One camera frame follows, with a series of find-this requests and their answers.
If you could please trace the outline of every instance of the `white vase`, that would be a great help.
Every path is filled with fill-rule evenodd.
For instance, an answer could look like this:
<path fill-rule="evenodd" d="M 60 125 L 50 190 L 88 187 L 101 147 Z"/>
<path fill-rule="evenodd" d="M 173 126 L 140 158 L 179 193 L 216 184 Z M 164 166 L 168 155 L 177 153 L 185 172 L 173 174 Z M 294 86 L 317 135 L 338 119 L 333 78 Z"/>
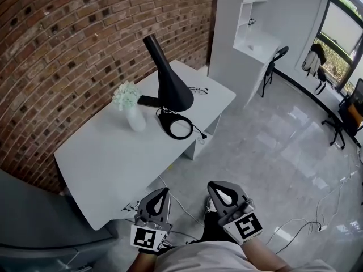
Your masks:
<path fill-rule="evenodd" d="M 131 128 L 134 131 L 141 132 L 143 129 L 145 129 L 146 121 L 138 105 L 128 109 L 125 108 L 125 114 Z"/>

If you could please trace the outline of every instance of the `marble floor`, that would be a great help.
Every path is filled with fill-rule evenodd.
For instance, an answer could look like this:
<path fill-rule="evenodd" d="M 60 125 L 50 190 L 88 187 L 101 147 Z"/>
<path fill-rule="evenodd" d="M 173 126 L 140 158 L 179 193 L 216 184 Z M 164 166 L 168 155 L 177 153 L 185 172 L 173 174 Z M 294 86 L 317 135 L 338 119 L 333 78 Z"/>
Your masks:
<path fill-rule="evenodd" d="M 363 249 L 363 168 L 357 147 L 346 134 L 345 150 L 339 149 L 339 139 L 329 145 L 334 132 L 320 123 L 326 117 L 309 97 L 274 74 L 265 98 L 256 94 L 244 110 L 235 100 L 199 157 L 191 161 L 181 156 L 161 176 L 171 193 L 200 221 L 208 181 L 241 185 L 255 201 L 255 212 L 264 228 L 259 237 L 264 243 L 291 219 L 315 220 L 319 200 L 331 192 L 321 200 L 318 211 L 318 220 L 324 219 L 327 229 L 317 232 L 314 225 L 308 235 L 306 226 L 279 255 L 291 266 L 320 258 L 336 271 L 349 271 Z M 157 178 L 149 189 L 161 187 Z M 202 226 L 174 199 L 169 222 L 174 231 L 196 238 L 202 235 Z M 96 263 L 96 271 L 126 271 L 137 254 L 129 245 L 130 223 L 119 220 L 114 224 L 120 242 Z M 304 220 L 289 222 L 268 246 L 279 251 L 304 224 Z M 192 239 L 171 233 L 168 240 L 182 245 Z"/>

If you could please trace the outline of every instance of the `lamp shade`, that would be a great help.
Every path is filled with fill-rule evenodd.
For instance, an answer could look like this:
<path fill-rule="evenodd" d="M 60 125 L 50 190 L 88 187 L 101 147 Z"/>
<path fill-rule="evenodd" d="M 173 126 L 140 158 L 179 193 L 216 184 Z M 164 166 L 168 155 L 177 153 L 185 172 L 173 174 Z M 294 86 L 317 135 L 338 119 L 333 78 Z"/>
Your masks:
<path fill-rule="evenodd" d="M 143 43 L 158 68 L 158 98 L 161 106 L 176 112 L 189 109 L 194 102 L 193 93 L 172 70 L 155 36 L 146 36 Z"/>

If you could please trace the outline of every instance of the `person's arm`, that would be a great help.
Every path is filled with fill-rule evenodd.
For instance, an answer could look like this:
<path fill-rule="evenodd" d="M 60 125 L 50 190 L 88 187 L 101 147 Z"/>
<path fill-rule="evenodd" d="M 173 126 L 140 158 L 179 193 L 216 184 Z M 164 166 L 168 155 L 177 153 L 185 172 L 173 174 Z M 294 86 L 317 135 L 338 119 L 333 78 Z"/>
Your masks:
<path fill-rule="evenodd" d="M 259 239 L 254 238 L 242 246 L 247 259 L 262 271 L 289 272 L 292 268 L 278 255 L 268 249 Z"/>
<path fill-rule="evenodd" d="M 140 252 L 127 272 L 153 272 L 156 260 L 156 255 Z"/>

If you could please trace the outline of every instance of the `orange cushion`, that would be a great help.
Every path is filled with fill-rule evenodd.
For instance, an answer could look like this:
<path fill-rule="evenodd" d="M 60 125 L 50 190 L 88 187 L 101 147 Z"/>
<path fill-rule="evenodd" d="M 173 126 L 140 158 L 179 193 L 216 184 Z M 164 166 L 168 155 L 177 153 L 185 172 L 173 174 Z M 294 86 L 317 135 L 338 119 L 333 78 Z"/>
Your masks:
<path fill-rule="evenodd" d="M 354 104 L 351 104 L 348 108 L 348 112 L 353 116 L 353 118 L 356 120 L 358 126 L 361 125 L 363 121 L 363 116 L 358 113 L 358 110 Z"/>

